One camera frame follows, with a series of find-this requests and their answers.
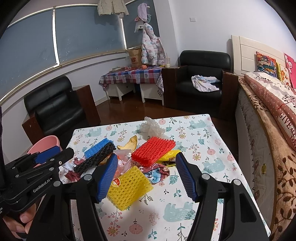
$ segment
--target white tablecloth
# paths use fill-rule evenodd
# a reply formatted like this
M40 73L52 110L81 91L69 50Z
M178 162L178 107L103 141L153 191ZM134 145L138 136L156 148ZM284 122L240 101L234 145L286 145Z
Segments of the white tablecloth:
M188 162L197 165L202 172L209 173L219 181L231 182L233 179L240 179L256 204L245 177L209 115L181 116L156 121L166 129L166 135L176 141L174 149L181 150ZM74 157L82 157L84 151L103 138L113 140L117 146L125 145L135 134L139 147L147 138L145 134L139 134L141 123L143 121L75 130L68 147L73 148ZM69 182L62 172L60 178L63 183ZM125 211L118 210L108 198L96 206L109 241L186 240L198 203L193 203L186 195L177 169L170 167L170 176L153 187L152 191L139 198ZM82 241L75 201L72 201L71 206L75 236ZM222 214L223 199L219 199L212 241L219 238ZM263 217L262 220L266 232L270 235Z

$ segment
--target headboard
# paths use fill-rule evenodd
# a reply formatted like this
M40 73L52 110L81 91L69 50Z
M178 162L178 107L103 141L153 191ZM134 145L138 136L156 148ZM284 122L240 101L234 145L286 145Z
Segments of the headboard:
M256 51L275 58L276 62L286 66L284 53L263 43L232 35L233 69L237 75L257 70Z

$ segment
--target table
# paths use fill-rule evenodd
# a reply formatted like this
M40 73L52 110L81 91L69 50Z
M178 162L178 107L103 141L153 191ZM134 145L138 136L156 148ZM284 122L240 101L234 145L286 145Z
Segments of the table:
M252 200L255 199L237 162L219 136L209 115L192 115L156 120L176 141L176 147L183 152L187 161L197 165L202 172L209 173L216 180L231 182L240 179ZM119 123L75 130L68 147L73 148L74 157L82 157L84 151L103 138L114 141L115 146L124 145L130 137L137 135L141 146L146 134L139 133L143 121ZM60 171L63 183L69 182ZM191 229L198 203L187 197L179 173L170 167L170 176L153 185L153 190L139 198L127 210L120 211L108 198L96 205L98 216L109 241L169 240L185 241ZM75 236L83 240L75 202L72 201L72 217ZM221 229L223 199L217 202L217 214L213 227L212 241L217 241Z
M135 92L133 84L136 83L140 84L143 103L145 98L159 99L162 100L164 105L161 69L160 67L148 67L145 70L136 69L108 73L101 76L99 83L103 84L108 99L109 96L118 96L121 101L124 94L132 90Z

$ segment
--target pink plastic bucket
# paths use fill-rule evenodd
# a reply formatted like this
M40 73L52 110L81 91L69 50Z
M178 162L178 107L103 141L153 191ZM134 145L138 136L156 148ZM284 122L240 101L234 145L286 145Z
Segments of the pink plastic bucket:
M36 152L43 152L45 150L48 150L49 148L52 148L54 146L59 146L59 139L56 136L47 136L42 138L40 141L38 141L35 145L31 147L31 149L28 151L28 154L33 154Z

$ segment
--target armchair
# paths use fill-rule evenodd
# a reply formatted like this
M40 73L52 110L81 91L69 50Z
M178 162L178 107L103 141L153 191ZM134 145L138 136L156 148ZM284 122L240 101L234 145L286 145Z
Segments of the armchair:
M227 53L185 50L180 55L180 66L162 69L164 105L168 108L210 114L231 120L238 96L238 76L231 73L231 59ZM213 76L218 91L200 92L194 88L191 77Z
M100 125L89 85L72 88L68 77L54 78L24 96L28 112L22 127L32 144L55 135L64 149L73 131Z

